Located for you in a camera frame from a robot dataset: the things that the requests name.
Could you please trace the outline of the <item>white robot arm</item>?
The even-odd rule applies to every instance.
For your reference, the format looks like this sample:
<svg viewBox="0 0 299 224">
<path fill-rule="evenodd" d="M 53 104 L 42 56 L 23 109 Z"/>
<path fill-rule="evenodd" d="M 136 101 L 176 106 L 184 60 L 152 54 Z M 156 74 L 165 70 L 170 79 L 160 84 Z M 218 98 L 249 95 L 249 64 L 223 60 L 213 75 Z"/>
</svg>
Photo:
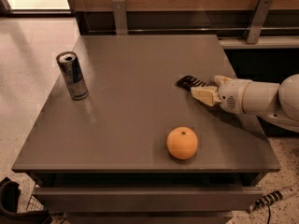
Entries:
<svg viewBox="0 0 299 224">
<path fill-rule="evenodd" d="M 214 76 L 215 86 L 191 87 L 192 97 L 205 105 L 219 105 L 234 114 L 251 114 L 289 131 L 299 131 L 298 76 L 282 84 Z"/>
</svg>

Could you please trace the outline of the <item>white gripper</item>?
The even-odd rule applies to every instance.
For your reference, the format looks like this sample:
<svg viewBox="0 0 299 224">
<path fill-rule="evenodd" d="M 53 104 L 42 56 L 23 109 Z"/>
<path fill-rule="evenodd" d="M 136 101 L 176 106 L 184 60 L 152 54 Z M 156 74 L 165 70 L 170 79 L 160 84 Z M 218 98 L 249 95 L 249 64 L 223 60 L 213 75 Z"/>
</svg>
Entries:
<svg viewBox="0 0 299 224">
<path fill-rule="evenodd" d="M 243 112 L 242 100 L 250 80 L 231 79 L 230 77 L 214 76 L 216 86 L 191 87 L 192 97 L 205 105 L 220 107 L 229 113 L 241 114 Z"/>
</svg>

